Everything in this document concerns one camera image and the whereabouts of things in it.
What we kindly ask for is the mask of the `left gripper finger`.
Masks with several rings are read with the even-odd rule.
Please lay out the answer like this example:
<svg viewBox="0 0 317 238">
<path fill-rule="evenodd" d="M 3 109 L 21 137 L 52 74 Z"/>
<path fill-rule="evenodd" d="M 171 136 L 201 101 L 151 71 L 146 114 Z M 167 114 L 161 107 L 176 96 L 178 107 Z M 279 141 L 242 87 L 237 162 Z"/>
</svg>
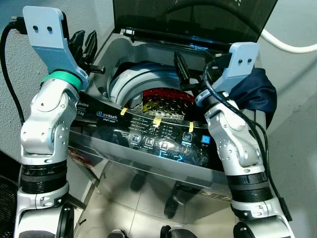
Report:
<svg viewBox="0 0 317 238">
<path fill-rule="evenodd" d="M 85 41 L 85 57 L 94 57 L 97 54 L 97 32 L 93 30 L 86 38 Z"/>
<path fill-rule="evenodd" d="M 84 43 L 85 31 L 78 30 L 71 38 L 71 52 L 82 52 L 82 45 Z"/>
</svg>

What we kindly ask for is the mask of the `navy blue garment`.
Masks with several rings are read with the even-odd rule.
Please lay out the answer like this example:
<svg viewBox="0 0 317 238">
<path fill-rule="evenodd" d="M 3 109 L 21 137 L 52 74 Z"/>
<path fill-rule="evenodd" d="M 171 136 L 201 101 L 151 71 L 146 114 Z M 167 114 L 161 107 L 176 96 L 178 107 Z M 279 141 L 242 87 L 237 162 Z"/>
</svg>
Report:
<svg viewBox="0 0 317 238">
<path fill-rule="evenodd" d="M 265 113 L 266 126 L 269 127 L 278 105 L 275 86 L 265 74 L 265 69 L 255 67 L 229 93 L 240 109 Z"/>
</svg>

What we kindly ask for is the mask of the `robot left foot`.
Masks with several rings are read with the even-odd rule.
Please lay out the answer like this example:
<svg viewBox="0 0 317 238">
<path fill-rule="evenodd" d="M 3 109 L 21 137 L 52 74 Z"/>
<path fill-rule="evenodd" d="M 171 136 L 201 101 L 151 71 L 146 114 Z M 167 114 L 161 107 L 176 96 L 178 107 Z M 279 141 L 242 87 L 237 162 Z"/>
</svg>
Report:
<svg viewBox="0 0 317 238">
<path fill-rule="evenodd" d="M 111 231 L 106 238 L 129 238 L 125 231 L 117 229 Z"/>
</svg>

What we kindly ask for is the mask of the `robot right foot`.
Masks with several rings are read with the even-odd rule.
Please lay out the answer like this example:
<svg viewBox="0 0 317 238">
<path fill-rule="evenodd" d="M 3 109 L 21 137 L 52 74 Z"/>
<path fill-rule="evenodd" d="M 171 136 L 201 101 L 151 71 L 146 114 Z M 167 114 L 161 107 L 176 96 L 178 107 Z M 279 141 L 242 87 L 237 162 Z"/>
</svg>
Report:
<svg viewBox="0 0 317 238">
<path fill-rule="evenodd" d="M 159 238 L 188 238 L 188 235 L 184 233 L 182 226 L 171 227 L 164 225 L 161 227 Z"/>
</svg>

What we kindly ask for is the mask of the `grey top-load washing machine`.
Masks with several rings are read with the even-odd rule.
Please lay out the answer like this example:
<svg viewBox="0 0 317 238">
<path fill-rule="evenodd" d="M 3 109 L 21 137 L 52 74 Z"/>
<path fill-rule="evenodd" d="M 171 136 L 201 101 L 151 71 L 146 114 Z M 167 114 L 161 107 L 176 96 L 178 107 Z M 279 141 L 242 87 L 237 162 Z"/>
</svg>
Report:
<svg viewBox="0 0 317 238">
<path fill-rule="evenodd" d="M 187 45 L 175 43 L 174 41 L 150 41 L 149 39 L 136 39 L 137 32 L 125 29 L 120 33 L 109 36 L 104 44 L 102 52 L 99 52 L 97 61 L 99 63 L 111 63 L 120 66 L 119 61 L 127 59 L 129 56 L 138 57 L 143 63 L 132 66 L 122 71 L 118 77 L 113 77 L 107 81 L 107 87 L 103 91 L 98 91 L 96 86 L 89 87 L 87 92 L 80 93 L 77 104 L 77 116 L 73 121 L 74 127 L 80 127 L 81 133 L 88 133 L 87 128 L 82 128 L 78 123 L 81 116 L 89 115 L 90 109 L 97 112 L 118 113 L 123 108 L 128 108 L 127 113 L 137 113 L 135 120 L 146 118 L 153 120 L 152 115 L 143 113 L 141 108 L 126 104 L 134 98 L 140 97 L 143 91 L 154 88 L 173 88 L 182 91 L 179 77 L 174 67 L 174 52 L 183 55 L 189 71 L 202 72 L 204 63 L 203 49 L 212 50 L 210 46 L 201 46 L 197 43 Z M 198 82 L 193 79 L 193 72 L 190 72 L 190 82 Z M 200 107 L 194 101 L 192 107 L 201 113 Z M 161 122 L 171 122 L 174 124 L 189 125 L 190 121 L 161 118 Z M 206 130 L 206 120 L 193 121 L 196 125 L 197 133 L 204 133 Z M 200 189 L 213 189 L 215 184 L 219 184 L 219 190 L 231 193 L 228 186 L 228 179 L 224 173 L 222 162 L 216 152 L 215 143 L 211 143 L 210 149 L 204 149 L 201 145 L 195 147 L 195 157 L 187 159 L 186 165 L 168 165 L 151 159 L 143 152 L 124 146 L 122 149 L 111 146 L 108 149 L 99 146 L 92 149 L 89 145 L 72 140 L 73 132 L 70 136 L 69 146 L 81 155 L 89 157 L 102 157 L 104 159 L 130 165 L 145 172 L 158 173 L 159 175 L 176 179 L 190 186 L 198 186 Z"/>
</svg>

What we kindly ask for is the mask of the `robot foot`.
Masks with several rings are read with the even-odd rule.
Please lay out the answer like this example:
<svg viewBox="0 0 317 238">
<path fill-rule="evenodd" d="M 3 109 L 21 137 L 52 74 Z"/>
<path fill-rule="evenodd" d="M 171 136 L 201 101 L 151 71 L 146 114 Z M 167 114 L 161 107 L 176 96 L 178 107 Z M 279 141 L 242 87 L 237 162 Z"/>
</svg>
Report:
<svg viewBox="0 0 317 238">
<path fill-rule="evenodd" d="M 125 231 L 117 229 L 111 231 L 106 238 L 129 238 Z"/>
<path fill-rule="evenodd" d="M 171 227 L 164 225 L 161 227 L 159 238 L 188 238 L 188 235 L 184 233 L 182 226 Z"/>
</svg>

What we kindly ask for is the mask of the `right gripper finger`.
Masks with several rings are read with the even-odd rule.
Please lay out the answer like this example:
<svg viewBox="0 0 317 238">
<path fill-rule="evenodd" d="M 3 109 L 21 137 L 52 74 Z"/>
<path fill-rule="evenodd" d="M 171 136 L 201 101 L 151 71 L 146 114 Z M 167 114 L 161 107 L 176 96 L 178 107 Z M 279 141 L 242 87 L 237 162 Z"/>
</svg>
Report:
<svg viewBox="0 0 317 238">
<path fill-rule="evenodd" d="M 179 77 L 180 84 L 190 84 L 188 65 L 183 55 L 181 55 L 179 52 L 174 52 L 174 67 L 176 69 L 177 76 Z"/>
</svg>

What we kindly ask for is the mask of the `black mesh fan guard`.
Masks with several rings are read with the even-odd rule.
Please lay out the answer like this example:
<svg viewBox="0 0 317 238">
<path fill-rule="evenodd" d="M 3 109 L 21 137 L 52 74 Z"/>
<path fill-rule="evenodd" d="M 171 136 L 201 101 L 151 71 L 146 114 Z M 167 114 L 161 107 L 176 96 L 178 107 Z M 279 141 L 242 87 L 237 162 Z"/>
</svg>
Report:
<svg viewBox="0 0 317 238">
<path fill-rule="evenodd" d="M 0 238 L 14 238 L 18 187 L 0 176 Z"/>
</svg>

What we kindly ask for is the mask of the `dark tinted washer lid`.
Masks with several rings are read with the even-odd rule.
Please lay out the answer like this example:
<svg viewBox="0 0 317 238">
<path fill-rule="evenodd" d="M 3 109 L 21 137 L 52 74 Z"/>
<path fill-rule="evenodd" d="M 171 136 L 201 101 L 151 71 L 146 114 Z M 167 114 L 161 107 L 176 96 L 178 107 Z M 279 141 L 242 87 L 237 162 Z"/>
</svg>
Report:
<svg viewBox="0 0 317 238">
<path fill-rule="evenodd" d="M 112 0 L 116 30 L 218 43 L 256 42 L 278 0 Z"/>
</svg>

